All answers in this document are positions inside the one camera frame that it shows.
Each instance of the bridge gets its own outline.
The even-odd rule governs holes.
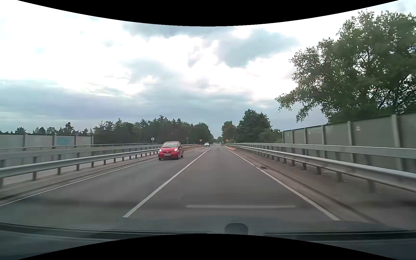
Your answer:
[[[362,123],[342,125],[357,131]],[[157,160],[160,145],[152,143],[0,148],[0,230],[224,233],[232,222],[269,236],[416,230],[416,148],[395,145],[406,130],[391,132],[393,145],[364,146],[347,130],[340,138],[348,144],[328,144],[330,128],[286,131],[287,143],[184,145],[184,157],[171,161]]]

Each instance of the road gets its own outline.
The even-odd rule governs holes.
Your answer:
[[[52,227],[223,232],[333,221],[318,206],[227,148],[188,150],[0,207],[0,221]]]

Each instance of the guardrail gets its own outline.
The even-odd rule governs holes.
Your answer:
[[[132,150],[147,150],[147,149],[155,149],[161,145],[157,144],[150,144],[150,145],[131,145],[131,146],[106,146],[106,147],[92,147],[92,148],[73,148],[73,149],[52,149],[52,150],[40,150],[40,151],[25,151],[25,152],[14,152],[14,153],[3,153],[0,154],[0,168],[5,167],[5,162],[7,162],[10,159],[22,159],[26,158],[33,158],[33,163],[39,162],[39,159],[43,156],[57,156],[57,160],[62,160],[62,157],[69,154],[76,154],[76,157],[80,157],[81,153],[91,153],[91,156],[93,156],[94,152],[102,152],[102,151],[115,151],[121,150],[121,152],[125,152],[125,150],[129,150],[128,152],[131,152]]]
[[[249,147],[241,144],[225,144],[227,146],[241,148],[244,150],[249,150],[254,153],[270,157],[271,159],[276,159],[280,161],[280,158],[283,159],[283,163],[287,163],[286,160],[292,161],[292,166],[295,166],[295,162],[303,164],[303,170],[306,170],[306,165],[313,165],[318,168],[318,174],[321,174],[321,169],[328,169],[335,171],[337,173],[337,180],[342,181],[343,174],[354,176],[357,178],[365,179],[368,182],[368,187],[370,192],[375,191],[375,183],[380,183],[399,189],[416,192],[416,174],[404,172],[400,170],[385,169],[379,168],[370,165],[357,164],[353,162],[342,162],[337,160],[331,160],[321,157],[300,155],[295,153],[287,153],[283,151],[276,151],[270,149]],[[279,146],[282,144],[272,144],[267,143],[267,146]],[[308,149],[308,145],[303,146],[303,149]]]
[[[192,145],[185,145],[184,147],[194,147],[199,146],[198,144]],[[99,155],[99,156],[87,156],[87,157],[80,157],[80,158],[72,158],[72,159],[64,159],[59,161],[52,161],[52,162],[38,162],[38,163],[31,163],[31,164],[24,164],[24,165],[16,165],[10,167],[0,168],[0,188],[3,186],[3,179],[8,177],[13,177],[22,174],[29,174],[32,173],[33,177],[32,180],[37,180],[37,172],[46,171],[51,169],[57,169],[57,175],[61,175],[61,169],[63,167],[69,167],[76,165],[76,170],[79,171],[79,166],[85,163],[91,163],[91,168],[94,168],[94,163],[99,161],[104,161],[104,165],[106,164],[107,160],[113,159],[113,162],[117,162],[117,158],[122,158],[124,161],[125,157],[131,157],[138,155],[146,155],[149,154],[156,154],[159,151],[159,148],[155,149],[146,149],[146,150],[139,150],[139,151],[130,151],[124,153],[116,153],[116,154],[109,154],[109,155]]]
[[[150,145],[157,143],[105,143],[105,144],[69,144],[69,145],[53,145],[53,146],[33,146],[33,147],[6,147],[0,148],[0,150],[21,150],[26,151],[27,149],[56,149],[57,147],[62,148],[80,148],[80,147],[105,147],[105,146],[134,146],[134,145]]]
[[[390,168],[400,171],[410,171],[416,173],[416,149],[409,148],[391,148],[391,147],[367,147],[367,146],[345,146],[345,145],[319,145],[319,144],[293,144],[293,143],[238,143],[248,147],[263,148],[267,150],[280,150],[297,154],[301,151],[302,155],[310,155],[310,151],[316,151],[315,154],[320,158],[329,159],[328,155],[334,153],[334,159],[342,161],[342,154],[348,154],[347,162],[359,163],[382,168]],[[381,157],[391,157],[390,161],[380,159]]]

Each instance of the windshield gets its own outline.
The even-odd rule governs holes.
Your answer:
[[[174,143],[174,142],[164,143],[161,147],[162,148],[164,148],[164,147],[177,147],[177,143]]]

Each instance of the asphalt road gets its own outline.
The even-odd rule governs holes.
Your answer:
[[[0,259],[18,260],[121,239],[121,230],[127,232],[123,239],[128,234],[149,234],[144,231],[224,234],[230,223],[245,224],[248,234],[298,231],[306,235],[302,231],[320,230],[331,235],[328,231],[385,228],[338,221],[268,171],[216,145],[188,150],[179,160],[137,162],[47,190],[0,206],[0,222],[19,224],[0,226]],[[82,230],[76,233],[72,228]],[[416,241],[345,243],[342,239],[333,245],[416,259]]]
[[[0,207],[0,221],[71,228],[222,232],[273,230],[329,215],[220,145],[152,160]]]

